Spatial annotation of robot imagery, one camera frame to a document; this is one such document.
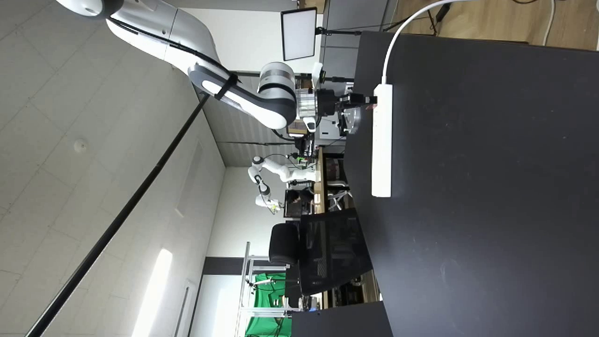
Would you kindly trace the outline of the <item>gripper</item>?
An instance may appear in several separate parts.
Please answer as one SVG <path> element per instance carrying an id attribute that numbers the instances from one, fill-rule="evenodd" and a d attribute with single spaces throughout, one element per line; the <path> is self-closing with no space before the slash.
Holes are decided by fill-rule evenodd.
<path id="1" fill-rule="evenodd" d="M 350 93 L 337 96 L 332 89 L 317 90 L 317 115 L 329 117 L 344 109 L 345 102 L 349 105 L 376 105 L 376 96 Z"/>

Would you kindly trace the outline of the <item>white power strip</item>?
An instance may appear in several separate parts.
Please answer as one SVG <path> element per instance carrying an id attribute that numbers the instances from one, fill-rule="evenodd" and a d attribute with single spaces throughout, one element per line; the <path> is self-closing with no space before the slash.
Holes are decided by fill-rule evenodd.
<path id="1" fill-rule="evenodd" d="M 392 182 L 392 85 L 374 89 L 377 104 L 372 113 L 372 196 L 390 197 Z"/>

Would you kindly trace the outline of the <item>round silver object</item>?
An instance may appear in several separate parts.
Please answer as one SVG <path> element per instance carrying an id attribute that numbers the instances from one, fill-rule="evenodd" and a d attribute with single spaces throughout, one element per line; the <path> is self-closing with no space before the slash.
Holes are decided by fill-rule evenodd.
<path id="1" fill-rule="evenodd" d="M 344 127 L 344 132 L 349 134 L 355 134 L 360 127 L 361 117 L 362 117 L 362 109 L 359 107 L 344 109 L 342 112 Z"/>

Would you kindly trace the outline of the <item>light panel on stand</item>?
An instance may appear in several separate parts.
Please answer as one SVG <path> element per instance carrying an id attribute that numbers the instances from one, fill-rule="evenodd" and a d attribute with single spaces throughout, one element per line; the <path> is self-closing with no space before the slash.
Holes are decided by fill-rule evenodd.
<path id="1" fill-rule="evenodd" d="M 317 8 L 292 9 L 281 13 L 283 60 L 309 58 L 316 53 L 317 36 L 359 36 L 360 30 L 327 29 L 317 26 Z"/>

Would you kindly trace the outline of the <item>monitor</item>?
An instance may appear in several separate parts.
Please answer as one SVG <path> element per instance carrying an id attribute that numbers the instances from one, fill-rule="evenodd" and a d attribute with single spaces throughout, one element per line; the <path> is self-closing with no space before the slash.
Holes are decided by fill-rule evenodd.
<path id="1" fill-rule="evenodd" d="M 308 189 L 289 189 L 285 193 L 285 218 L 299 218 L 312 211 L 313 193 Z"/>

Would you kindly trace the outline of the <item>black office chair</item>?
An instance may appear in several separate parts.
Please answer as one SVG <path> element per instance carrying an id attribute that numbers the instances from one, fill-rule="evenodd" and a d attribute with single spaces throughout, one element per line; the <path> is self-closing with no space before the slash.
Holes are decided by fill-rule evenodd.
<path id="1" fill-rule="evenodd" d="M 268 260 L 284 264 L 284 300 L 304 311 L 381 301 L 353 208 L 303 215 L 271 229 Z"/>

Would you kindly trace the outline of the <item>black table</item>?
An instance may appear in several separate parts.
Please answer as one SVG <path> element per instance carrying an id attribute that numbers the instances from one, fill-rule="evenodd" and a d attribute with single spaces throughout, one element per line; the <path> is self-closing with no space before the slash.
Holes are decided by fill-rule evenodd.
<path id="1" fill-rule="evenodd" d="M 382 301 L 297 312 L 291 337 L 393 337 Z"/>

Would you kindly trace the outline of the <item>green backdrop cloth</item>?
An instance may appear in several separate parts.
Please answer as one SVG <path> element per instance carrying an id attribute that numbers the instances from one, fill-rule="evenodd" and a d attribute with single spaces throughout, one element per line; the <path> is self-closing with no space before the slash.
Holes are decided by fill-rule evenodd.
<path id="1" fill-rule="evenodd" d="M 255 275 L 259 284 L 253 286 L 250 300 L 255 308 L 281 308 L 286 290 L 286 273 L 261 273 Z M 245 337 L 291 337 L 290 318 L 253 316 L 249 318 Z"/>

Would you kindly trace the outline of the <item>aluminium frame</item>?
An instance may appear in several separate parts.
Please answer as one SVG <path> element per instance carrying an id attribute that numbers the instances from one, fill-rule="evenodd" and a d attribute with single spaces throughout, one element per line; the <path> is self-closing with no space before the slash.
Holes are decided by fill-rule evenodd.
<path id="1" fill-rule="evenodd" d="M 288 318 L 293 308 L 289 306 L 289 300 L 281 300 L 282 305 L 275 308 L 255 307 L 255 292 L 260 282 L 256 282 L 255 275 L 265 273 L 285 273 L 290 266 L 282 263 L 271 263 L 268 256 L 255 255 L 251 252 L 251 242 L 246 242 L 244 258 L 242 260 L 241 286 L 238 296 L 237 321 L 234 337 L 245 337 L 252 317 L 280 319 Z"/>

